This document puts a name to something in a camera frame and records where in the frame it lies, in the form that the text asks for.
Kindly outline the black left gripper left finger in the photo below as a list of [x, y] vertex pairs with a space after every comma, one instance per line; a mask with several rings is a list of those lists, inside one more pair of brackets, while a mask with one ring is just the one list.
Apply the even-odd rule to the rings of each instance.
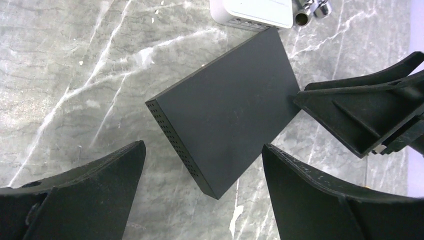
[[139, 140], [66, 172], [2, 188], [1, 239], [122, 239], [145, 158]]

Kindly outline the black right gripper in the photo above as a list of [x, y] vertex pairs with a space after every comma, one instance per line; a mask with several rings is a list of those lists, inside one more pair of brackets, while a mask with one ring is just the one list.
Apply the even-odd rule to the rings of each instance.
[[423, 62], [414, 51], [376, 73], [313, 82], [294, 103], [359, 158], [406, 146], [424, 155], [424, 73], [409, 75]]

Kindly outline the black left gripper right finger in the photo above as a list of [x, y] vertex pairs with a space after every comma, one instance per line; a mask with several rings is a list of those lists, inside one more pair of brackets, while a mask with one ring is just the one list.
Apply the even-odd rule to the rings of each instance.
[[282, 240], [421, 240], [424, 200], [334, 177], [272, 144], [261, 151]]

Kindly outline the black network switch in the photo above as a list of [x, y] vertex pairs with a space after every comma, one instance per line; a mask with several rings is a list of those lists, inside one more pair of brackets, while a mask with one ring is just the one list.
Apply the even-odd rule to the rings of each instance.
[[145, 104], [200, 190], [220, 199], [298, 114], [299, 91], [271, 27]]

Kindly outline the small white switch box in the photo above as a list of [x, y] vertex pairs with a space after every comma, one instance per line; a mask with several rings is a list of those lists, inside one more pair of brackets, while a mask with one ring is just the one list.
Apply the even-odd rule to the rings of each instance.
[[290, 0], [210, 0], [209, 10], [221, 25], [255, 32], [290, 29], [294, 21]]

